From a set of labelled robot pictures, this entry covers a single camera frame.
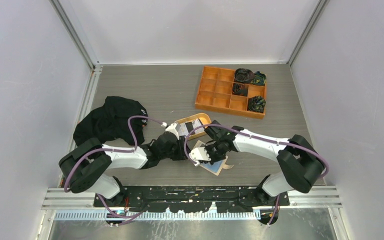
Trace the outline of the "silver credit card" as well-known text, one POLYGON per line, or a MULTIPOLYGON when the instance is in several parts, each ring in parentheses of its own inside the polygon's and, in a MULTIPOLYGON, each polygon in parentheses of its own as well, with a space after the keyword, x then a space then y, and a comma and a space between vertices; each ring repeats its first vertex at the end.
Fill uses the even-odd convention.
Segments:
POLYGON ((187 128, 187 125, 184 122, 178 123, 176 129, 180 136, 187 136, 189 134, 189 129, 187 128))

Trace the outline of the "beige leather card holder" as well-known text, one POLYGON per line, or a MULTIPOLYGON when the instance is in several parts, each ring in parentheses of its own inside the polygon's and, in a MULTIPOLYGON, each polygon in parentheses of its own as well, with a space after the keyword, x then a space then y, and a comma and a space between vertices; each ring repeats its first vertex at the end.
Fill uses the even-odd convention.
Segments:
MULTIPOLYGON (((204 146, 205 146, 205 143, 203 143, 202 141, 198 140, 195 143, 193 148, 204 147, 204 146)), ((228 159, 228 157, 226 156, 226 158, 224 160, 216 162, 214 164, 209 164, 209 162, 202 162, 199 165, 199 167, 202 167, 205 170, 211 172, 212 174, 218 176, 222 170, 229 170, 229 169, 231 169, 234 166, 234 165, 226 164, 227 159, 228 159)))

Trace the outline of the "yellow oval tray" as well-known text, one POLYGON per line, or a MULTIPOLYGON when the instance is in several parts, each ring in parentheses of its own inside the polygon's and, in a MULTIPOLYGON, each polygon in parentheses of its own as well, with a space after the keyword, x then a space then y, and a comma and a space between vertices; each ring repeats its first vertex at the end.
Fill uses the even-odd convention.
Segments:
POLYGON ((179 119, 174 123, 177 124, 176 129, 178 130, 180 136, 186 137, 189 133, 191 133, 189 140, 192 140, 192 139, 206 135, 205 127, 201 127, 193 131, 194 128, 197 128, 202 125, 210 124, 211 122, 212 121, 207 114, 197 113, 195 115, 179 119))

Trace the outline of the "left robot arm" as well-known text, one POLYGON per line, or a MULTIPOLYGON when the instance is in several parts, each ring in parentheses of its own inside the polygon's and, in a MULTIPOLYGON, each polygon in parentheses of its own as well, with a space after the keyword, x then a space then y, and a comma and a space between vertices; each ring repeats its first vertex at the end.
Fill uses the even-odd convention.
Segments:
POLYGON ((185 136, 164 132, 148 144, 133 147, 112 147, 91 138, 65 155, 58 163, 64 177, 64 191, 92 192, 117 207, 125 202, 126 194, 117 177, 107 176, 106 170, 131 168, 137 170, 157 166, 161 160, 185 160, 189 148, 185 136))

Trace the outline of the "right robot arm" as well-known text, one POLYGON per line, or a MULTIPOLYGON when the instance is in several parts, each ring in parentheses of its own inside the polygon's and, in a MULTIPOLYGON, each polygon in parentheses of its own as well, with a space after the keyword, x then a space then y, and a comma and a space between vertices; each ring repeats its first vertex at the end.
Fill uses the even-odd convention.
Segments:
POLYGON ((226 127, 217 121, 205 126, 213 141, 205 147, 208 161, 219 162, 228 152, 250 153, 276 162, 280 171, 267 175, 257 187, 258 201, 270 205, 277 196, 297 190, 308 193, 314 183, 329 172, 329 165, 301 135, 276 138, 241 126, 226 127))

